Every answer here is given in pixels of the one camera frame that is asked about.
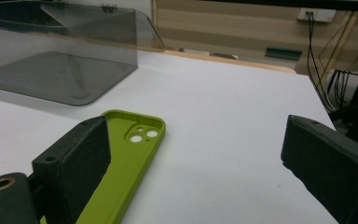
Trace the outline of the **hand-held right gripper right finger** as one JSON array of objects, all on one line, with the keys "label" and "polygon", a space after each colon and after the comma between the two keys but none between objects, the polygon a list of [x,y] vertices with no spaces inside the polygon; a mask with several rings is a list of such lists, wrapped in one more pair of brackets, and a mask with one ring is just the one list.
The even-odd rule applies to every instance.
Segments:
[{"label": "hand-held right gripper right finger", "polygon": [[281,160],[339,224],[358,224],[358,143],[290,115]]}]

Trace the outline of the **white wall socket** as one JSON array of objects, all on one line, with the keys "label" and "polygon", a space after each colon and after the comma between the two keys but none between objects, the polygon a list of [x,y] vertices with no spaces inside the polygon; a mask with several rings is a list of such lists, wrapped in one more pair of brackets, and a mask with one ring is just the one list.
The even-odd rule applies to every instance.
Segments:
[{"label": "white wall socket", "polygon": [[297,16],[297,19],[299,21],[307,21],[310,15],[313,15],[313,19],[315,21],[331,22],[336,15],[336,11],[334,9],[302,7]]}]

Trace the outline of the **transparent grey acrylic box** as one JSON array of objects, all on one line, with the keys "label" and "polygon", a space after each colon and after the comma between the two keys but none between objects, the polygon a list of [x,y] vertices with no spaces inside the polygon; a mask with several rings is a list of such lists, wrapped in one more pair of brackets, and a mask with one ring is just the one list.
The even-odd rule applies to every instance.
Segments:
[{"label": "transparent grey acrylic box", "polygon": [[141,11],[60,0],[0,1],[0,90],[88,105],[165,45]]}]

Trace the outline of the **dark green box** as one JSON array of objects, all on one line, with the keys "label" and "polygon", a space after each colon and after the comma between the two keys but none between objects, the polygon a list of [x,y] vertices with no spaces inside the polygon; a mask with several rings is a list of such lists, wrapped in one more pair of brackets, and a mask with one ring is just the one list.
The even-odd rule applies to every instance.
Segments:
[{"label": "dark green box", "polygon": [[301,55],[302,55],[302,51],[297,49],[280,49],[280,48],[267,47],[265,52],[266,57],[294,60],[294,61],[298,61]]}]

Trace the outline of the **green plastic strip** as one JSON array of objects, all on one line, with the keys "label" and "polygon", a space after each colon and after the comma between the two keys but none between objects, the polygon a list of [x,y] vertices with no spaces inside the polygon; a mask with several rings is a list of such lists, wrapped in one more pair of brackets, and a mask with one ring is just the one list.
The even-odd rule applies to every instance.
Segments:
[{"label": "green plastic strip", "polygon": [[156,117],[110,110],[106,118],[111,162],[75,224],[120,224],[166,131]]}]

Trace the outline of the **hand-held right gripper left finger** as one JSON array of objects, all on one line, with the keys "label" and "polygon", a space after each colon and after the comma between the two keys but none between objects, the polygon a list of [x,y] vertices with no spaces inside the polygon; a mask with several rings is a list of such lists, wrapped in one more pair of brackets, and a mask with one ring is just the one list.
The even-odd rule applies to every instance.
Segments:
[{"label": "hand-held right gripper left finger", "polygon": [[77,124],[32,161],[48,224],[75,224],[111,162],[106,118]]}]

